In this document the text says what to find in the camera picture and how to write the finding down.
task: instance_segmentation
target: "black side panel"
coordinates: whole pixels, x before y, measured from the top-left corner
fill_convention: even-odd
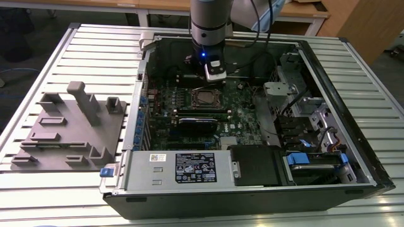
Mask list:
[[[328,188],[311,191],[177,194],[156,196],[104,195],[104,201],[129,220],[196,218],[327,210],[363,198],[377,188],[355,191]]]
[[[393,185],[392,179],[379,161],[379,158],[375,154],[375,151],[368,143],[368,140],[359,128],[359,125],[353,119],[352,114],[343,102],[343,99],[333,87],[333,84],[329,80],[329,77],[324,71],[324,68],[319,62],[315,52],[312,51],[307,41],[300,41],[301,49],[309,60],[311,67],[316,73],[320,85],[324,88],[325,94],[329,98],[331,104],[335,107],[336,113],[341,119],[343,125],[347,129],[349,137],[352,139],[353,145],[360,153],[361,158],[367,164],[368,170],[373,176],[373,179],[377,184],[381,184],[385,188],[384,191],[392,190],[396,188]]]

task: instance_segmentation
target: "slotted metal surface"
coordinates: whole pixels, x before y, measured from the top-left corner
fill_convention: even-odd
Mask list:
[[[35,104],[44,92],[63,92],[71,80],[87,83],[85,91],[99,100],[119,96],[132,99],[139,37],[144,31],[188,33],[181,29],[81,25],[69,29],[49,62],[0,137],[5,142],[0,157],[0,226],[401,226],[404,223],[404,120],[403,109],[377,78],[361,64],[349,45],[337,38],[273,35],[273,38],[307,40],[328,73],[349,111],[397,188],[367,200],[355,200],[325,212],[193,219],[124,220],[104,203],[97,187],[99,173],[9,172],[41,107]],[[236,36],[253,37],[251,33]],[[121,142],[116,161],[120,161]]]

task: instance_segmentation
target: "wire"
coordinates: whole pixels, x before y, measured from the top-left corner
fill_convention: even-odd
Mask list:
[[[335,144],[331,145],[331,147],[329,147],[329,149],[328,149],[328,151],[331,151],[331,152],[335,152],[336,147],[341,144],[341,140],[340,140],[340,138],[336,136],[336,133],[333,133],[333,137],[336,138],[336,142],[335,142]]]
[[[319,139],[319,143],[317,143],[317,147],[316,147],[315,153],[319,153],[319,151],[320,151],[321,143],[323,143],[323,140],[324,140],[327,131],[328,131],[329,129],[335,129],[335,127],[328,126],[328,127],[324,129],[324,131],[321,132],[321,135],[320,135],[320,139]]]
[[[261,22],[260,22],[260,15],[259,15],[259,11],[257,11],[257,6],[255,5],[253,0],[249,0],[249,1],[251,1],[251,4],[252,4],[252,7],[253,7],[255,15],[257,17],[259,30],[257,30],[257,35],[255,36],[255,39],[253,39],[252,43],[249,45],[247,45],[245,48],[249,48],[256,44],[256,42],[260,38],[260,30],[261,30]]]
[[[269,14],[269,28],[268,28],[267,38],[265,38],[264,51],[259,52],[259,54],[256,54],[256,55],[252,57],[252,59],[251,59],[249,62],[247,62],[245,64],[240,65],[240,66],[237,67],[237,70],[241,69],[241,68],[244,68],[245,66],[249,66],[249,65],[260,58],[260,56],[261,56],[263,54],[269,54],[269,55],[272,56],[272,54],[267,51],[268,43],[269,43],[269,39],[271,39],[271,33],[272,33],[272,24],[273,24],[273,7],[272,7],[272,1],[271,1],[271,0],[268,0],[268,4],[269,4],[269,12],[271,12],[271,14]]]
[[[191,13],[189,13],[189,17],[188,17],[188,34],[191,34]]]
[[[281,111],[280,115],[284,115],[285,111],[292,107],[292,105],[301,99],[304,94],[309,91],[309,88],[305,87],[304,91],[297,94],[295,99],[289,102],[289,104],[285,106],[284,110]]]
[[[279,136],[276,133],[269,132],[268,130],[265,130],[265,129],[261,127],[261,122],[259,122],[259,127],[260,127],[260,129],[263,129],[267,133],[269,133],[269,134],[272,134],[272,135],[275,135],[275,136]]]
[[[268,43],[269,43],[269,39],[271,39],[271,32],[272,32],[272,23],[273,23],[273,6],[272,6],[272,0],[268,0],[268,4],[269,4],[269,28],[268,28],[268,35],[267,35],[267,40],[265,40],[265,50],[268,47]]]

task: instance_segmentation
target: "floor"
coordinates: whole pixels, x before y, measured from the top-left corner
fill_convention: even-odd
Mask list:
[[[123,25],[128,22],[136,24],[136,15],[125,15],[120,13],[104,12],[79,12],[79,11],[57,11],[57,17],[49,18],[45,10],[33,9],[31,11],[31,20],[36,26],[35,32],[25,36],[31,48],[33,49],[33,57],[20,63],[9,63],[0,57],[0,68],[33,68],[41,70],[53,49],[63,37],[71,22],[104,25]],[[152,26],[188,28],[188,17],[171,16],[167,18],[152,15]],[[401,76],[404,71],[404,61],[392,59],[388,53],[381,54],[372,69],[396,97],[401,105],[404,105],[404,90],[401,86]],[[0,133],[19,107],[19,104],[31,88],[37,73],[33,71],[8,71],[0,74],[0,78],[5,82],[5,86],[0,88]]]

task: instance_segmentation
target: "black cable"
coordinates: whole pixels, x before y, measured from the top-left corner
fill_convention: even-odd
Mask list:
[[[268,48],[268,43],[269,43],[269,39],[271,39],[271,32],[272,32],[272,23],[273,23],[273,7],[272,7],[272,1],[268,0],[268,4],[269,4],[269,27],[268,27],[268,35],[267,35],[267,38],[265,38],[265,46],[264,46],[264,50],[261,52],[259,52],[255,57],[252,57],[251,61],[247,62],[245,64],[237,66],[237,70],[244,68],[245,66],[249,66],[259,58],[263,54],[268,53],[271,54],[268,51],[267,51],[267,48]]]
[[[273,23],[273,6],[272,6],[272,0],[268,0],[268,4],[269,4],[269,27],[268,27],[268,35],[267,35],[267,40],[265,40],[265,50],[268,47],[268,43],[269,43],[269,39],[271,39],[271,30],[272,30],[272,23]]]
[[[280,115],[284,115],[285,111],[292,107],[292,105],[301,99],[301,97],[304,96],[304,94],[309,91],[309,88],[305,87],[304,91],[300,92],[295,99],[289,102],[289,104],[285,106],[284,110],[281,111]]]
[[[321,135],[320,135],[320,139],[319,139],[319,143],[317,143],[317,147],[316,147],[315,153],[319,153],[319,151],[320,151],[321,143],[323,143],[323,140],[324,140],[327,131],[328,131],[329,129],[335,129],[335,127],[328,126],[328,127],[324,129],[324,131],[321,132]]]
[[[256,42],[260,38],[260,30],[261,30],[261,23],[260,23],[260,15],[259,15],[259,11],[257,11],[257,6],[255,5],[253,0],[249,0],[249,1],[251,1],[251,4],[252,4],[252,7],[253,7],[255,15],[257,17],[259,30],[257,30],[257,35],[255,36],[255,39],[253,39],[252,43],[249,45],[247,45],[245,48],[251,48],[256,44]]]
[[[191,34],[191,13],[189,13],[189,18],[188,18],[188,34]]]

